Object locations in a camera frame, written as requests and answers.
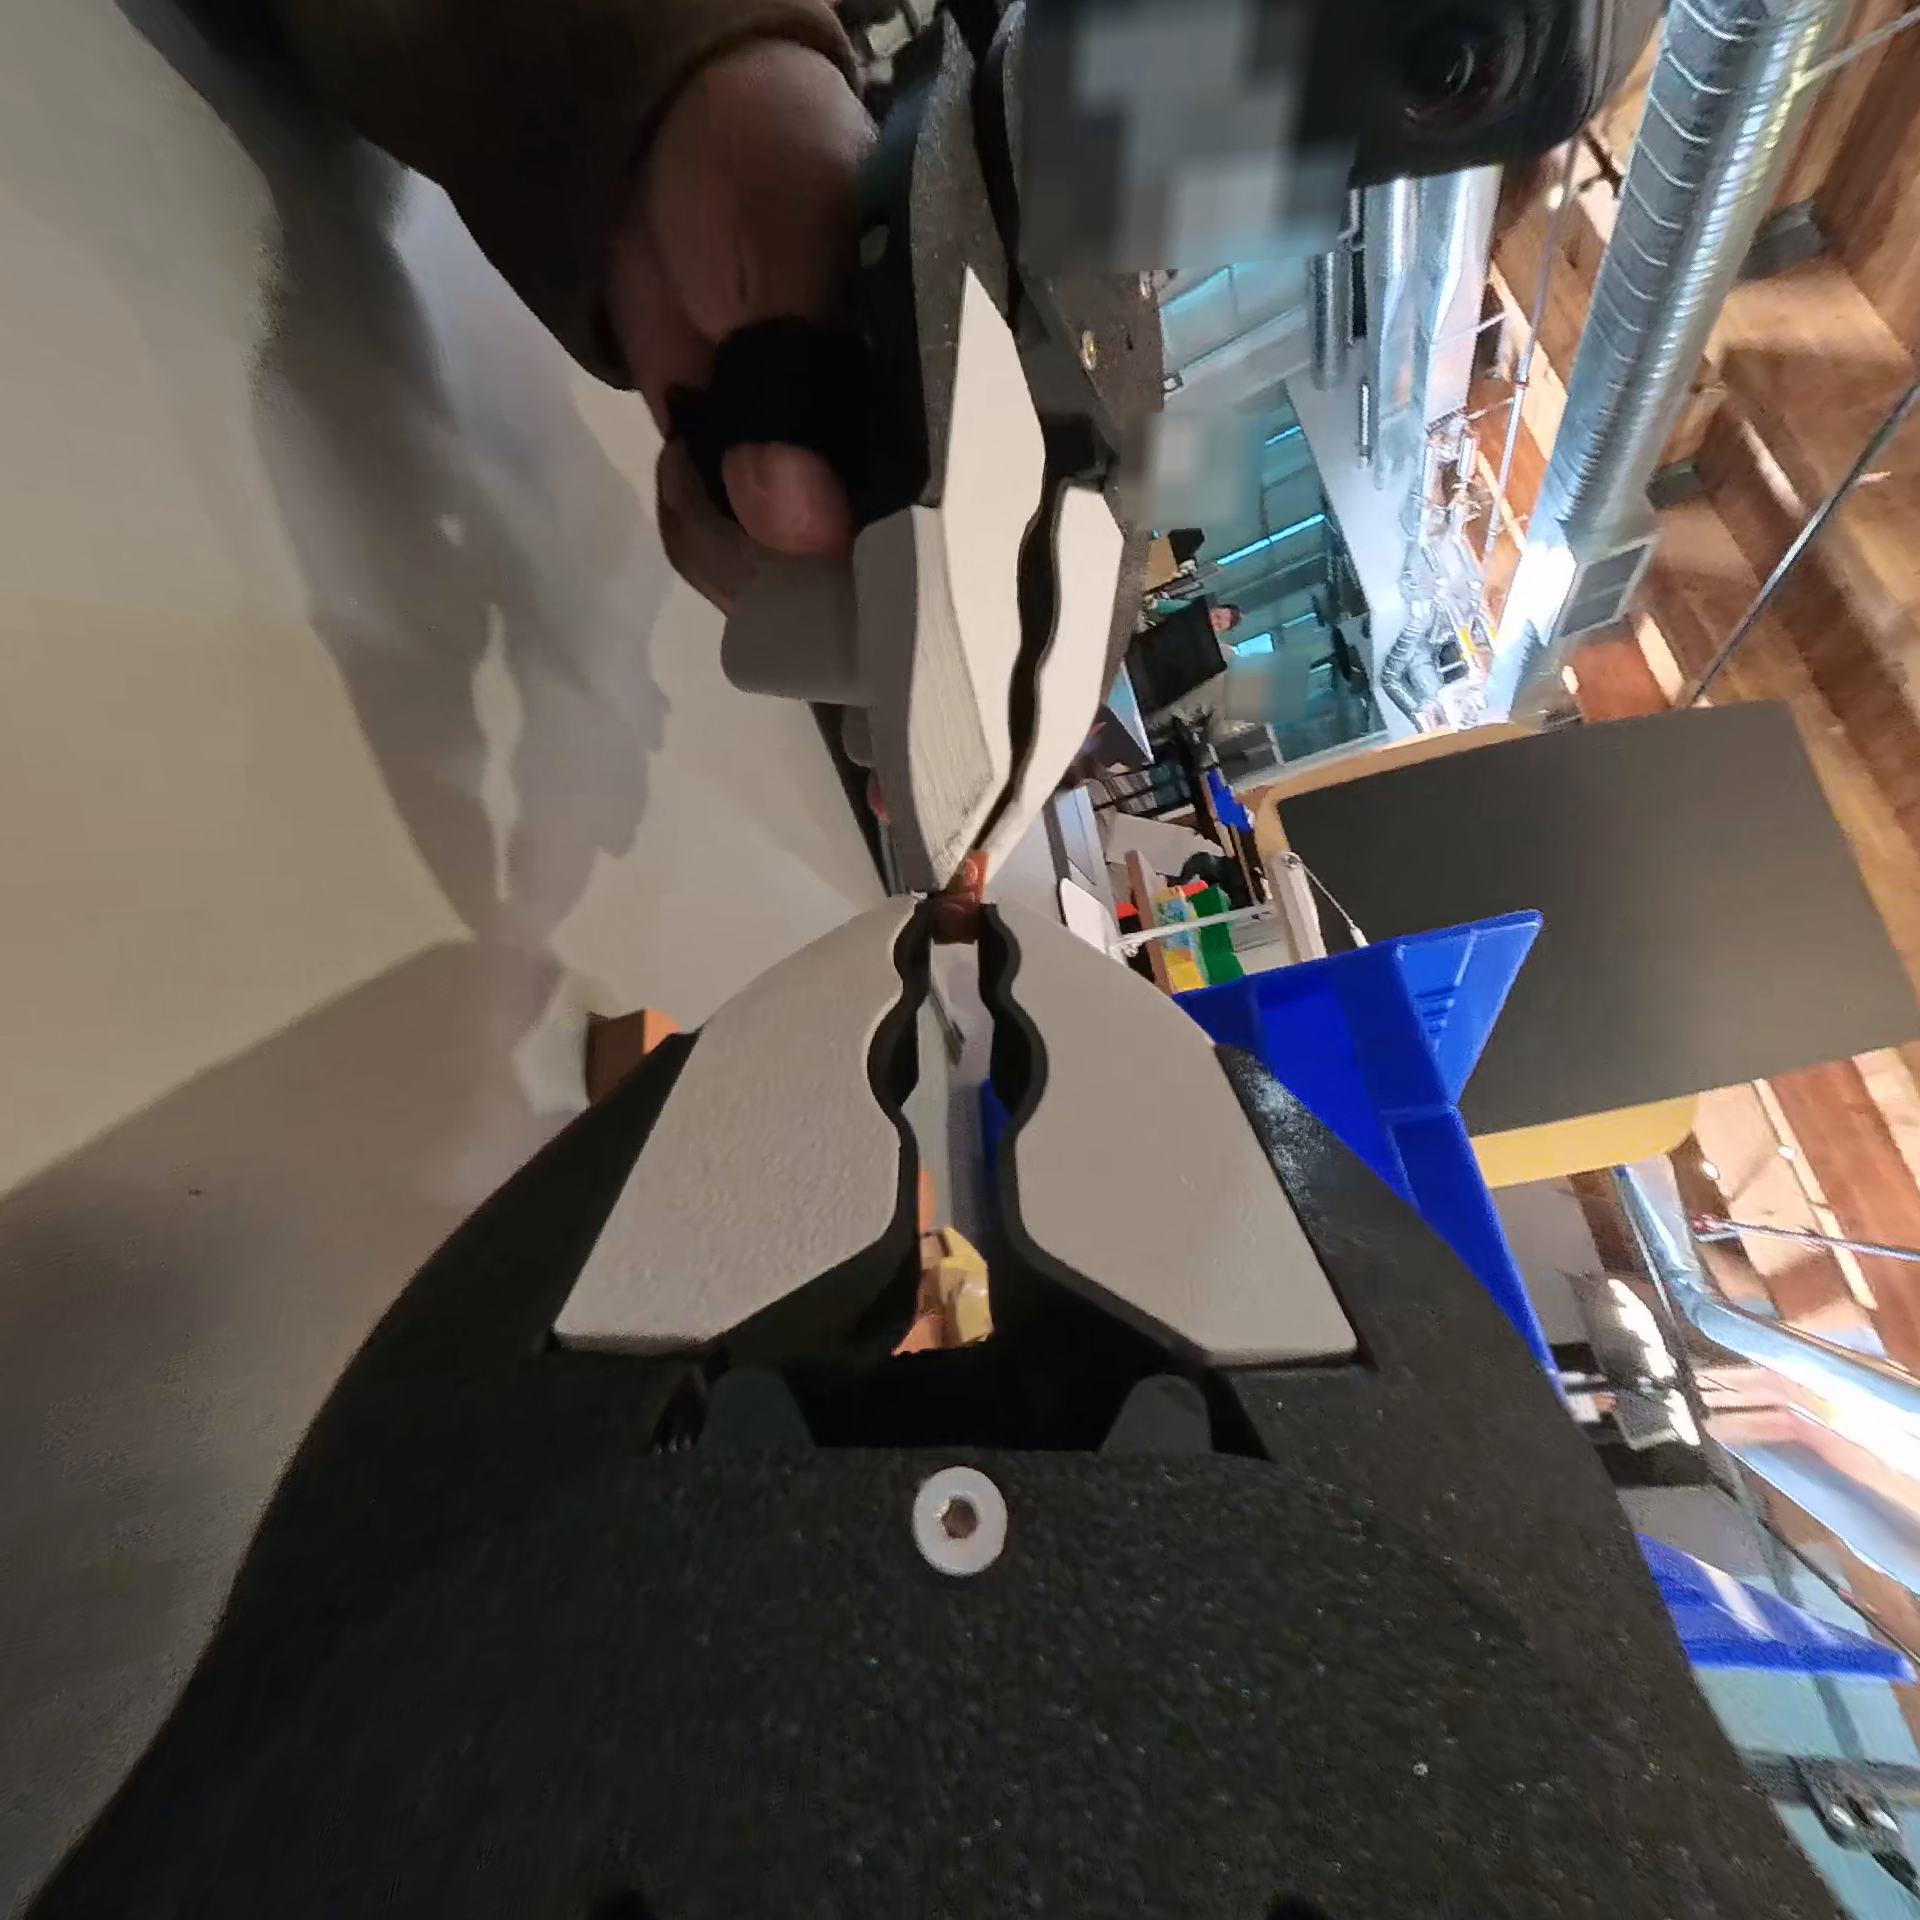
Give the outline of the person's left forearm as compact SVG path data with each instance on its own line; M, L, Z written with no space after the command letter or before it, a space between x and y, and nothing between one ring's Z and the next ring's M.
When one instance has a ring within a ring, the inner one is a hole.
M713 60L793 46L854 80L827 2L183 2L431 180L571 360L633 388L604 309L610 239L666 112Z

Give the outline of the grey desk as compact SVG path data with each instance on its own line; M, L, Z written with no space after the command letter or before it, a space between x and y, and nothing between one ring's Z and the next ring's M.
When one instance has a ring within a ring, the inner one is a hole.
M879 898L656 433L177 2L1 5L1 1915L287 1458L581 1108Z

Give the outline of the person's left hand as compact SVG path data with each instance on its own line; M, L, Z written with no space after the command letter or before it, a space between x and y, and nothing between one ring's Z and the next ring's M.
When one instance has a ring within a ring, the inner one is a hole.
M723 513L669 405L704 388L716 348L746 326L837 313L870 145L870 119L827 56L791 40L740 46L660 119L610 242L610 333L663 436L663 550L719 612L767 555L847 558L854 518L837 475L781 443L727 452Z

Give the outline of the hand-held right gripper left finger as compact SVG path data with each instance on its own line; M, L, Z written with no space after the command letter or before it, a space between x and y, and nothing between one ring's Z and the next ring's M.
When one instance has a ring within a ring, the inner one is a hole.
M870 1072L906 1008L914 910L879 903L810 940L694 1033L560 1306L566 1349L690 1353L851 1259L914 1248L917 1155Z

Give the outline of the blue plastic crate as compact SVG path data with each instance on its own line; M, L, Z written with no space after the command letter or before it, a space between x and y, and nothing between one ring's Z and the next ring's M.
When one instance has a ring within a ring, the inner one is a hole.
M1689 1662L1700 1672L1917 1683L1911 1656L1860 1628L1823 1620L1646 1535L1637 1549Z

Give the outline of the black board with wooden edge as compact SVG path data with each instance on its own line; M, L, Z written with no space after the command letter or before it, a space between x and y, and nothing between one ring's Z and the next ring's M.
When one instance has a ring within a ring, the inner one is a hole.
M1537 910L1463 1093L1484 1179L1660 1158L1700 1093L1917 1039L1917 970L1786 703L1400 740L1260 803L1373 945Z

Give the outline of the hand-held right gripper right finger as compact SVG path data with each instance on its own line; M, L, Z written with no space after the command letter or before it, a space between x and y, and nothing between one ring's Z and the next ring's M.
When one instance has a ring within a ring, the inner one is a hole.
M984 915L996 1190L1037 1269L1223 1370L1357 1333L1203 1028L1056 919Z

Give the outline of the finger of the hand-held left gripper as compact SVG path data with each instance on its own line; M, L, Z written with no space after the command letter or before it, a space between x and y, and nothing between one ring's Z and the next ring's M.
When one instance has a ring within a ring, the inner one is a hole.
M963 272L937 502L937 885L999 858L1106 700L1121 533L1091 483L1044 470L1009 320Z
M1001 793L1001 685L960 580L944 513L909 506L847 559L763 558L723 625L731 685L861 722L901 878L953 878Z

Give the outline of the small brown brick piece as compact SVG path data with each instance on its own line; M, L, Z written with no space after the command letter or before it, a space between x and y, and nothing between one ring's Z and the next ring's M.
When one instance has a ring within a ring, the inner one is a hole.
M633 1008L619 1018L587 1015L581 1028L586 1100L604 1100L651 1052L660 1048L660 1043L673 1039L677 1033L677 1019L660 1008Z

